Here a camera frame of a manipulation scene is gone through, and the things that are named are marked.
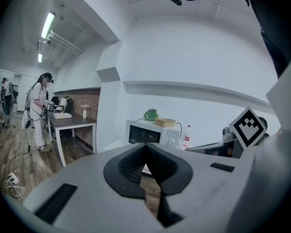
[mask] fluorescent light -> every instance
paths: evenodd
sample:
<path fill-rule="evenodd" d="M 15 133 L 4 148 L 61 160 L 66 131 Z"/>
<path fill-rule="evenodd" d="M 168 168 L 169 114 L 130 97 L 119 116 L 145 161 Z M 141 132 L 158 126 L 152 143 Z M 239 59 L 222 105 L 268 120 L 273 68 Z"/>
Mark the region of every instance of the fluorescent light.
<path fill-rule="evenodd" d="M 42 54 L 38 54 L 38 62 L 42 62 L 42 57 L 43 57 L 43 55 Z"/>
<path fill-rule="evenodd" d="M 55 15 L 52 12 L 49 12 L 48 17 L 45 20 L 45 23 L 43 26 L 43 30 L 42 30 L 42 34 L 41 34 L 42 38 L 45 39 L 47 37 L 50 25 L 52 24 L 54 17 L 55 17 Z"/>

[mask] green plant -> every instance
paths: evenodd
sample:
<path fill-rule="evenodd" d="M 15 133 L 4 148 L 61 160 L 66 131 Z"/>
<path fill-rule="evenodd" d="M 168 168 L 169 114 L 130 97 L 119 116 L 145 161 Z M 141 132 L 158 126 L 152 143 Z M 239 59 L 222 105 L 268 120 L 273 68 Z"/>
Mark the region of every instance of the green plant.
<path fill-rule="evenodd" d="M 144 119 L 148 121 L 154 121 L 158 117 L 157 109 L 149 109 L 144 113 Z"/>

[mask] white cable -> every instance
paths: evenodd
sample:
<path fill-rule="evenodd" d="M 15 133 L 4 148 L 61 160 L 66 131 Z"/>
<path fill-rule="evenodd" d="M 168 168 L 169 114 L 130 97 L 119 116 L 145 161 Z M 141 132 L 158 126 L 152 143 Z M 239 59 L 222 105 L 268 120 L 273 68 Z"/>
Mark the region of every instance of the white cable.
<path fill-rule="evenodd" d="M 3 191 L 6 189 L 6 188 L 12 188 L 12 194 L 14 197 L 21 197 L 22 199 L 24 199 L 24 197 L 22 197 L 22 194 L 23 194 L 23 191 L 26 192 L 26 196 L 28 196 L 28 192 L 26 190 L 25 187 L 22 187 L 22 186 L 18 186 L 18 185 L 14 185 L 11 181 L 9 180 L 5 180 L 3 182 L 3 186 L 4 186 L 4 189 Z"/>

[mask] table leg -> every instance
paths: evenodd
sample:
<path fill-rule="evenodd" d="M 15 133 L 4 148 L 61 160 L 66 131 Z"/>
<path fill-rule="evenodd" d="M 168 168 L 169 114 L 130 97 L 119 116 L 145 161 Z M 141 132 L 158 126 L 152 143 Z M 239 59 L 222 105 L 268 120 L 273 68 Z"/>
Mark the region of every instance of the table leg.
<path fill-rule="evenodd" d="M 49 136 L 49 141 L 52 142 L 53 139 L 52 139 L 52 132 L 51 132 L 51 129 L 50 129 L 50 119 L 49 119 L 49 116 L 48 116 L 48 136 Z"/>
<path fill-rule="evenodd" d="M 60 141 L 59 129 L 55 128 L 55 132 L 56 132 L 56 141 L 57 141 L 59 156 L 60 156 L 60 159 L 62 161 L 63 167 L 65 167 L 66 161 L 65 161 L 64 153 L 63 153 L 63 149 L 62 149 L 62 143 Z"/>
<path fill-rule="evenodd" d="M 96 149 L 96 123 L 93 125 L 93 153 L 97 153 L 97 149 Z"/>

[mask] brick wall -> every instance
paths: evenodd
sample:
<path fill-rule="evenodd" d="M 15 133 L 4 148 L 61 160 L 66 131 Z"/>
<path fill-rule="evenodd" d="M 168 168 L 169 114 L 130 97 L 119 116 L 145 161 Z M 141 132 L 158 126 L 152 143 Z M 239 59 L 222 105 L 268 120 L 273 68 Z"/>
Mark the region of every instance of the brick wall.
<path fill-rule="evenodd" d="M 98 104 L 99 104 L 100 89 L 81 89 L 64 92 L 55 92 L 55 96 L 61 98 L 69 96 L 73 100 L 73 113 L 83 115 L 83 109 L 80 107 L 83 104 L 88 104 L 90 108 L 87 110 L 87 117 L 97 120 Z M 93 127 L 83 127 L 75 129 L 75 135 L 84 142 L 93 145 Z"/>

